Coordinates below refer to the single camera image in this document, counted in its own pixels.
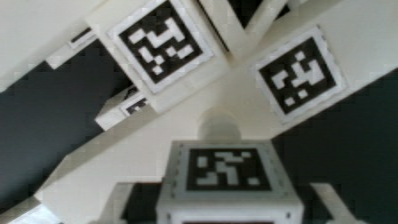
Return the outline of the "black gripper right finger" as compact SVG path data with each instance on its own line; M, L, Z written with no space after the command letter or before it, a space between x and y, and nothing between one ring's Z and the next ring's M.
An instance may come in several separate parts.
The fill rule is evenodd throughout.
M296 189L304 202L303 224L368 224L351 212L329 183L301 184Z

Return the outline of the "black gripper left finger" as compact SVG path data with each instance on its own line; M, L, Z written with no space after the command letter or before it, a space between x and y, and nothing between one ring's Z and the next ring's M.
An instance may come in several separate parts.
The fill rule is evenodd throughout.
M89 224L157 224L161 182L116 184L100 218Z

